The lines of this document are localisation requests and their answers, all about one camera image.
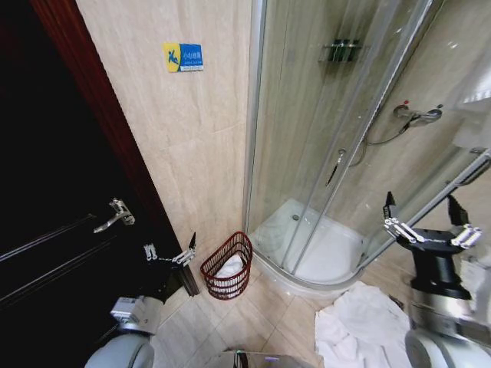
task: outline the shower faucet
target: shower faucet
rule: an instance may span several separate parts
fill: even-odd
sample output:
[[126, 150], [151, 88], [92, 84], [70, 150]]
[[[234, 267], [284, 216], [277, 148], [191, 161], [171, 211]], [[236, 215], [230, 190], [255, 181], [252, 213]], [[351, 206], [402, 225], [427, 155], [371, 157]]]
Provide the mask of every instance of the shower faucet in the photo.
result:
[[407, 127], [420, 127], [437, 121], [443, 115], [443, 111], [440, 110], [443, 105], [438, 105], [436, 109], [424, 113], [423, 111], [410, 110], [407, 104], [402, 104], [394, 109], [394, 116], [399, 118], [408, 119]]

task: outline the door latch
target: door latch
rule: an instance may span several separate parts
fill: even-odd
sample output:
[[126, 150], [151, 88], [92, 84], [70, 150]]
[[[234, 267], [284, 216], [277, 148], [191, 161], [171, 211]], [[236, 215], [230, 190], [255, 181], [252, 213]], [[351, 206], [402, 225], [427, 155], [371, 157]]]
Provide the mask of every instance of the door latch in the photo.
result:
[[101, 226], [97, 226], [94, 229], [94, 233], [107, 230], [117, 220], [121, 220], [125, 225], [132, 225], [135, 223], [134, 216], [131, 214], [130, 210], [128, 209], [128, 207], [126, 207], [122, 200], [114, 198], [112, 201], [109, 202], [109, 205], [114, 209], [116, 215], [111, 217]]
[[189, 248], [174, 258], [159, 257], [153, 243], [144, 245], [143, 249], [145, 250], [147, 261], [163, 261], [169, 262], [174, 267], [186, 267], [196, 257], [196, 233], [194, 233], [191, 239]]

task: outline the shower door handle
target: shower door handle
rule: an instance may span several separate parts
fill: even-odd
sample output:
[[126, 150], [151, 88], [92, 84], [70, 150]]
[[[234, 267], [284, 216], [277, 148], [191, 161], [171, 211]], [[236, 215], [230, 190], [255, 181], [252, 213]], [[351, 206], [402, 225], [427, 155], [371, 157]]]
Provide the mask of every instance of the shower door handle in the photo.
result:
[[338, 169], [339, 164], [343, 160], [343, 156], [344, 156], [345, 153], [346, 153], [346, 149], [344, 149], [344, 148], [341, 148], [338, 151], [338, 154], [339, 154], [338, 161], [336, 161], [336, 165], [334, 166], [334, 168], [333, 168], [333, 170], [331, 172], [331, 175], [329, 176], [329, 179], [325, 182], [325, 186], [328, 186], [329, 183], [331, 183], [331, 180], [332, 180], [333, 176], [335, 175], [336, 170]]

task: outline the door handle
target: door handle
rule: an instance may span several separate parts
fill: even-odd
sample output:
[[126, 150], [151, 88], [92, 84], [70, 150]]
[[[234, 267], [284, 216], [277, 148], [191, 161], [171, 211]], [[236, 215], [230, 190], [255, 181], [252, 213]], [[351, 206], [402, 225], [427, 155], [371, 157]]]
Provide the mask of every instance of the door handle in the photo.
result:
[[329, 185], [329, 183], [331, 182], [332, 177], [335, 175], [336, 170], [338, 169], [339, 164], [340, 164], [340, 163], [341, 163], [341, 161], [343, 160], [343, 156], [344, 156], [344, 154], [345, 154], [345, 153], [346, 153], [346, 149], [344, 149], [344, 148], [341, 148], [341, 149], [338, 151], [338, 154], [339, 154], [339, 156], [338, 156], [338, 161], [336, 161], [336, 166], [333, 168], [333, 170], [332, 170], [332, 172], [331, 172], [331, 176], [329, 176], [328, 181], [327, 181], [327, 182], [325, 182], [325, 186], [328, 186], [328, 185]]
[[111, 217], [101, 226], [97, 226], [94, 229], [94, 234], [107, 230], [117, 220], [121, 220], [125, 225], [132, 225], [135, 223], [134, 216], [131, 214], [130, 210], [128, 209], [128, 207], [126, 207], [122, 200], [114, 198], [112, 201], [109, 202], [109, 205], [114, 209], [116, 215]]

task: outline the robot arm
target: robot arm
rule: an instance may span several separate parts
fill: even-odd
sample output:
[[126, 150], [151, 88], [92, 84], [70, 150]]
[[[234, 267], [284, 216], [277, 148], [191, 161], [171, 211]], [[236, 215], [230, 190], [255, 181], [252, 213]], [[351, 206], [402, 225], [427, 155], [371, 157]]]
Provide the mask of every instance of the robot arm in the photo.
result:
[[491, 330], [473, 317], [470, 293], [456, 274], [453, 255], [476, 244], [482, 232], [470, 224], [467, 211], [449, 195], [452, 231], [411, 228], [396, 214], [387, 194], [384, 227], [399, 245], [413, 254], [416, 277], [411, 281], [411, 328], [406, 351], [414, 367], [491, 366], [480, 346], [491, 346]]

